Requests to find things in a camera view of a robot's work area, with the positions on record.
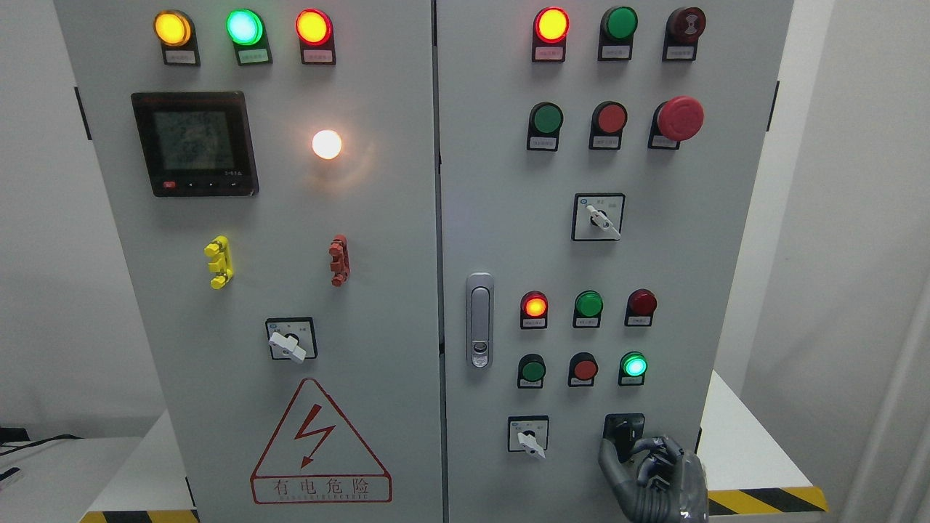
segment yellow indicator light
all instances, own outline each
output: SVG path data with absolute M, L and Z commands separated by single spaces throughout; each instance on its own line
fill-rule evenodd
M 325 44 L 333 33 L 333 24 L 323 11 L 305 9 L 297 16 L 297 36 L 311 46 Z
M 162 11 L 155 15 L 155 35 L 169 47 L 181 47 L 191 41 L 191 21 L 180 11 Z
M 547 44 L 562 41 L 568 34 L 568 14 L 561 7 L 546 7 L 536 16 L 536 35 Z
M 313 135 L 313 153 L 324 160 L 332 160 L 342 152 L 342 138 L 332 129 L 324 129 Z

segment electrical hazard warning sign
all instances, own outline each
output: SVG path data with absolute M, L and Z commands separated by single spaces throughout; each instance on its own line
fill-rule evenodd
M 317 380 L 300 382 L 252 472 L 255 503 L 390 503 L 391 475 Z

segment green push button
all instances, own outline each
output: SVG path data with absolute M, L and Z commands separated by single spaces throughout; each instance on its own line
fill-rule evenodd
M 531 361 L 520 369 L 520 374 L 528 382 L 538 382 L 546 375 L 546 366 L 537 361 Z
M 614 7 L 604 15 L 602 25 L 607 36 L 614 40 L 623 40 L 636 32 L 638 24 L 636 11 L 629 7 Z
M 586 290 L 575 298 L 575 310 L 584 317 L 595 317 L 604 310 L 604 300 L 593 290 Z
M 554 104 L 541 104 L 533 113 L 533 127 L 543 134 L 551 134 L 562 126 L 562 111 Z

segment white switch knob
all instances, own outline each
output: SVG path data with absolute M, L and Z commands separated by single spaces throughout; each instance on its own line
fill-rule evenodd
M 273 332 L 268 344 L 294 363 L 303 363 L 304 358 L 307 357 L 307 351 L 297 345 L 297 338 L 282 336 L 280 332 Z
M 620 239 L 620 231 L 617 230 L 617 227 L 614 227 L 614 223 L 607 218 L 606 214 L 598 210 L 595 206 L 587 206 L 585 208 L 588 210 L 588 213 L 591 214 L 591 221 L 593 221 L 595 225 L 610 235 L 611 238 L 615 240 Z
M 520 442 L 520 447 L 523 448 L 524 452 L 530 456 L 538 460 L 546 459 L 546 451 L 542 449 L 535 436 L 522 432 L 517 435 L 517 441 Z

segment yellow black hazard tape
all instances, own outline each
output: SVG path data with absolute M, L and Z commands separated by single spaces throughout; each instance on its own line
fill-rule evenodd
M 817 487 L 712 490 L 711 516 L 828 512 L 827 499 Z M 88 512 L 81 523 L 199 523 L 196 510 Z
M 88 512 L 81 523 L 199 523 L 196 510 Z
M 817 487 L 712 490 L 708 497 L 711 516 L 830 511 L 823 490 Z

